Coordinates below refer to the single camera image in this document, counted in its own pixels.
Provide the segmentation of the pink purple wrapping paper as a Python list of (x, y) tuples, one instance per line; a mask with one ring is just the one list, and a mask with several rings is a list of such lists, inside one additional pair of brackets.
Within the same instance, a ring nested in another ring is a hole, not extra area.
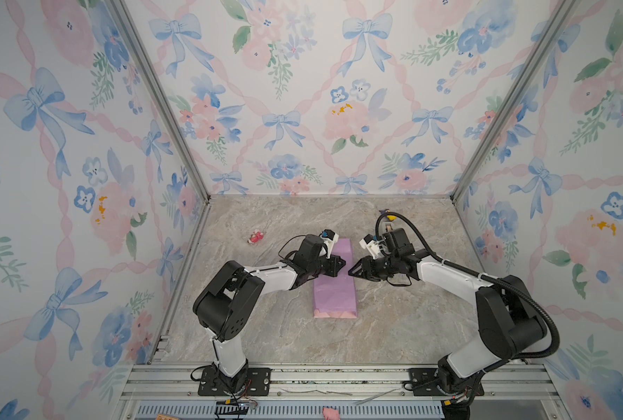
[(346, 265), (336, 278), (324, 275), (313, 281), (313, 317), (355, 320), (358, 318), (358, 299), (355, 280), (348, 274), (355, 262), (351, 241), (340, 239), (332, 253), (341, 257)]

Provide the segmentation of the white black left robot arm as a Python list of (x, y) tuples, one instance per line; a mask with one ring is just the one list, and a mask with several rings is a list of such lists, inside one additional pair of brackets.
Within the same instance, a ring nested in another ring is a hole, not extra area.
[(198, 394), (240, 397), (254, 386), (258, 396), (265, 396), (266, 370), (249, 366), (241, 339), (241, 331), (260, 297), (293, 291), (322, 275), (336, 278), (346, 264), (338, 255), (322, 255), (302, 265), (290, 259), (261, 267), (226, 262), (192, 305), (192, 312), (207, 331), (214, 352), (213, 362), (203, 367), (197, 380)]

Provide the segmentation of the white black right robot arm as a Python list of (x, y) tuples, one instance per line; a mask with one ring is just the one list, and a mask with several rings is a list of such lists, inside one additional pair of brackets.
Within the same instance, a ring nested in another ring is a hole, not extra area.
[(410, 389), (436, 386), (444, 395), (476, 390), (481, 377), (512, 360), (542, 358), (558, 349), (556, 326), (516, 276), (495, 278), (420, 250), (363, 257), (349, 275), (372, 282), (395, 275), (436, 285), (463, 299), (476, 311), (478, 332), (437, 363), (436, 378)]

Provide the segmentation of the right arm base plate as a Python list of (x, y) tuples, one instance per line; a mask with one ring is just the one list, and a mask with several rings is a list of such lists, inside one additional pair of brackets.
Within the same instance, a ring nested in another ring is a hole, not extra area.
[(402, 385), (415, 397), (470, 397), (472, 391), (476, 397), (483, 397), (485, 391), (481, 380), (484, 374), (479, 371), (460, 378), (446, 367), (413, 367), (408, 370), (409, 380)]

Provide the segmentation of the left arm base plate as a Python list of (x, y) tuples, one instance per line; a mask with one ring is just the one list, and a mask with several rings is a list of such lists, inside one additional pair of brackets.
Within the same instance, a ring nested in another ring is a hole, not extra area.
[(223, 374), (218, 367), (201, 367), (201, 376), (191, 379), (198, 383), (200, 397), (267, 397), (271, 387), (271, 369), (243, 367), (234, 377)]

